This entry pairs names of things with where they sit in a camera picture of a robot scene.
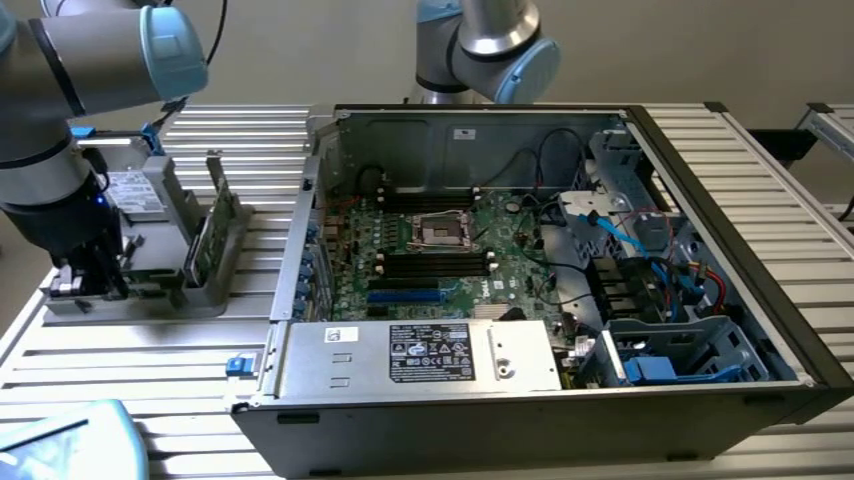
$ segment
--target warning label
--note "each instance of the warning label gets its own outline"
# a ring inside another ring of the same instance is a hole
[[[143,172],[110,172],[107,195],[125,213],[161,213],[165,211],[158,192]]]
[[[393,325],[390,378],[396,383],[476,379],[469,325]]]

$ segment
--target white label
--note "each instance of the white label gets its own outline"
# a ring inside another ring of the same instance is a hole
[[[323,341],[326,343],[358,342],[360,327],[327,328]]]
[[[163,203],[143,172],[110,172],[107,195],[113,204],[127,213],[163,213]]]
[[[478,131],[469,128],[458,128],[454,130],[454,140],[477,140]]]

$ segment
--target robotic arm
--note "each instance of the robotic arm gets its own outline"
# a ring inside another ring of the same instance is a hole
[[[205,88],[202,45],[175,8],[131,0],[42,5],[50,18],[19,21],[0,0],[0,209],[51,254],[63,288],[125,298],[119,212],[67,119]]]
[[[529,0],[420,0],[412,103],[532,103],[561,65]]]

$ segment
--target blue latch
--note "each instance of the blue latch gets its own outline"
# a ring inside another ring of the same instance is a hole
[[[742,371],[740,365],[730,365],[708,375],[677,375],[668,357],[634,357],[624,362],[624,368],[633,385],[729,383],[738,379]]]
[[[255,355],[242,355],[226,363],[227,377],[253,377],[255,375]]]
[[[97,132],[95,127],[71,127],[71,134],[78,140],[93,138]]]

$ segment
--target white wall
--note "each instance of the white wall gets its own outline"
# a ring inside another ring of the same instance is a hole
[[[21,14],[39,12],[38,0],[6,1]],[[537,3],[565,51],[548,100],[721,100],[745,123],[769,125],[789,125],[808,101],[854,101],[852,0]],[[219,1],[177,4],[210,45]],[[414,4],[233,0],[197,102],[400,100],[414,73]]]

